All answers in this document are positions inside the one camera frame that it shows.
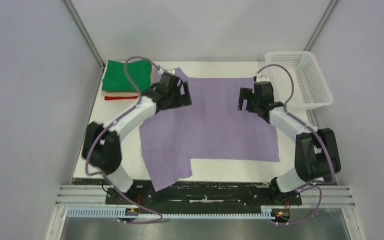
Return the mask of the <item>purple t shirt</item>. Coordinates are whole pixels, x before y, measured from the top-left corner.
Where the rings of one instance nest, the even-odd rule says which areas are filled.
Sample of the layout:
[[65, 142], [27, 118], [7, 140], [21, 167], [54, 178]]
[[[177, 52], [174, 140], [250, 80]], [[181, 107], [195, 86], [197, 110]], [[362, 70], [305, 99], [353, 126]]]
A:
[[253, 87], [251, 78], [196, 78], [181, 68], [175, 74], [188, 82], [192, 104], [162, 110], [139, 126], [156, 191], [192, 176], [191, 159], [280, 160], [275, 126], [237, 109], [241, 88]]

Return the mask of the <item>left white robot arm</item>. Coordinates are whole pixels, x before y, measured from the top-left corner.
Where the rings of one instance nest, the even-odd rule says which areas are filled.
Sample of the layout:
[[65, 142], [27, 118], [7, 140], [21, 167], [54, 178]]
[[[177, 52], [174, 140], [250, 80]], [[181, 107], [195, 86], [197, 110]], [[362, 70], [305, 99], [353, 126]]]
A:
[[160, 80], [142, 91], [128, 109], [109, 121], [88, 124], [81, 150], [86, 174], [92, 175], [89, 166], [98, 168], [98, 174], [118, 190], [119, 199], [125, 204], [133, 203], [137, 190], [132, 187], [134, 180], [122, 165], [123, 140], [143, 121], [159, 112], [191, 104], [188, 81], [171, 72], [163, 72]]

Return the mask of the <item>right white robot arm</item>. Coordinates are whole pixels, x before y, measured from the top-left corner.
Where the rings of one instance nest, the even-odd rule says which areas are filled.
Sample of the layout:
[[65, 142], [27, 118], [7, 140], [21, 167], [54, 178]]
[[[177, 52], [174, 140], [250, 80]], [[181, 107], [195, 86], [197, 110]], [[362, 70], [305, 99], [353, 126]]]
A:
[[237, 110], [257, 114], [268, 124], [286, 134], [294, 143], [294, 164], [270, 183], [269, 199], [282, 204], [291, 192], [301, 192], [312, 185], [333, 185], [341, 162], [336, 136], [330, 128], [318, 128], [293, 115], [281, 101], [274, 100], [269, 81], [255, 81], [253, 88], [241, 88]]

